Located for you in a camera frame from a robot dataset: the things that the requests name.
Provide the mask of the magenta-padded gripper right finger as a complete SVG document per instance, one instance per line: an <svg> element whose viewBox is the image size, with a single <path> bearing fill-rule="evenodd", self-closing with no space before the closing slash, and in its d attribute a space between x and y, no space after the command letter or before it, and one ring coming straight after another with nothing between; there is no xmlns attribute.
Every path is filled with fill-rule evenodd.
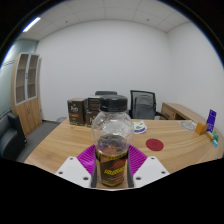
<svg viewBox="0 0 224 224"><path fill-rule="evenodd" d="M169 172L155 157L147 157L143 152L130 145L128 149L127 179L129 188L140 188L157 181Z"/></svg>

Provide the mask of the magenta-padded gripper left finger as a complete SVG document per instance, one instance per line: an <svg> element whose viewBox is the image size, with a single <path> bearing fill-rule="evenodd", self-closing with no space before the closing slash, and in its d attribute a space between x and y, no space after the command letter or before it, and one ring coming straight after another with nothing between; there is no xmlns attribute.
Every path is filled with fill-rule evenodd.
<svg viewBox="0 0 224 224"><path fill-rule="evenodd" d="M56 175L84 188L95 188L97 184L97 165L95 146L92 145L77 157L69 156Z"/></svg>

